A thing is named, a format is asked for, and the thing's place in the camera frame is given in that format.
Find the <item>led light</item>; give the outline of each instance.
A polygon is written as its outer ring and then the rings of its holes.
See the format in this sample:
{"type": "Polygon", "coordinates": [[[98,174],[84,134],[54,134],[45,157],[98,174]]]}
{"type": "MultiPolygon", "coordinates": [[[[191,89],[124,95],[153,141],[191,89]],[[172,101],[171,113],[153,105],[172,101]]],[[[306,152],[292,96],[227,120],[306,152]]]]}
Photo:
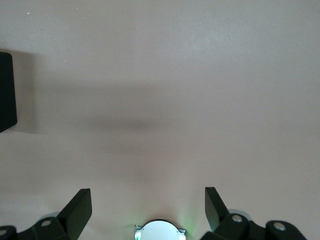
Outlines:
{"type": "Polygon", "coordinates": [[[138,232],[134,235],[135,240],[140,240],[141,238],[141,232],[138,232]]]}

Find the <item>black object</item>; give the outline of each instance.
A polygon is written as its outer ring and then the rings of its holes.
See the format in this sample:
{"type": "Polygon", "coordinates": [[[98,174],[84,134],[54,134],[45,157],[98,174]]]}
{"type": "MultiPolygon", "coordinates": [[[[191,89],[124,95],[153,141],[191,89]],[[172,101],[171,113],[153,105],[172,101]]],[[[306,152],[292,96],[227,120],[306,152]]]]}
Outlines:
{"type": "Polygon", "coordinates": [[[0,226],[0,240],[77,240],[91,214],[90,189],[81,189],[57,217],[46,217],[20,233],[14,226],[0,226]]]}
{"type": "Polygon", "coordinates": [[[243,215],[229,213],[214,187],[205,188],[205,215],[212,232],[201,240],[306,240],[288,222],[273,220],[263,228],[243,215]]]}
{"type": "Polygon", "coordinates": [[[0,52],[0,133],[17,124],[12,56],[0,52]]]}

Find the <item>silver screw head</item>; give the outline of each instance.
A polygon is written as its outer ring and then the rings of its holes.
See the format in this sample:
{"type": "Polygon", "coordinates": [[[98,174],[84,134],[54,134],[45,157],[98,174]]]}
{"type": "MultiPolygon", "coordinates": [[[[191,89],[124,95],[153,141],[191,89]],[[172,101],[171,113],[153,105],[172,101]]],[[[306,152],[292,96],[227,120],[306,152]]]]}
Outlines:
{"type": "Polygon", "coordinates": [[[274,226],[276,229],[280,230],[280,231],[285,231],[285,230],[286,230],[286,226],[283,225],[281,222],[278,222],[278,221],[276,221],[276,222],[273,224],[273,226],[274,226]]]}
{"type": "Polygon", "coordinates": [[[7,230],[5,230],[5,229],[0,230],[0,236],[5,235],[6,233],[7,233],[7,230]]]}
{"type": "Polygon", "coordinates": [[[237,222],[237,223],[241,223],[242,222],[242,217],[240,217],[239,215],[233,215],[232,216],[232,220],[237,222]]]}
{"type": "Polygon", "coordinates": [[[41,227],[45,227],[51,224],[50,220],[45,220],[43,223],[41,223],[41,227]]]}

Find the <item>table surface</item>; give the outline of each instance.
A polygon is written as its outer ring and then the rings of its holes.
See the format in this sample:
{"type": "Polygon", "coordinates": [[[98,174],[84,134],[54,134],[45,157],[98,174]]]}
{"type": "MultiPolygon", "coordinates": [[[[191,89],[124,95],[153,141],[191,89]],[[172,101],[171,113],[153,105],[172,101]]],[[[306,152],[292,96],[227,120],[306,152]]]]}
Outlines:
{"type": "Polygon", "coordinates": [[[320,2],[18,1],[0,7],[18,124],[0,134],[0,226],[91,188],[80,240],[166,219],[198,240],[205,187],[320,239],[320,2]]]}

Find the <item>black rectangular block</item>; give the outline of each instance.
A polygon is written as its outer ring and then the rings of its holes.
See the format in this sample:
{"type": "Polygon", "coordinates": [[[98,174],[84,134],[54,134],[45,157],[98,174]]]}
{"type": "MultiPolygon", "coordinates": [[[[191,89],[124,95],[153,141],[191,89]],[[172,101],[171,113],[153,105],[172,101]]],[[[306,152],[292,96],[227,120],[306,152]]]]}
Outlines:
{"type": "Polygon", "coordinates": [[[0,52],[0,133],[17,124],[12,56],[0,52]]]}

